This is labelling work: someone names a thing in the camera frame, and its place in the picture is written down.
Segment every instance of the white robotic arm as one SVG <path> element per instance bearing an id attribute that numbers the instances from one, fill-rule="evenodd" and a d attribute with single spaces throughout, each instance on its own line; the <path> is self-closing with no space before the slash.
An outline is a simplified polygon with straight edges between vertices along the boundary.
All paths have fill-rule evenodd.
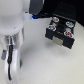
<path id="1" fill-rule="evenodd" d="M 20 47 L 24 41 L 22 11 L 38 14 L 44 0 L 0 0 L 0 44 L 7 51 L 7 84 L 18 84 Z"/>

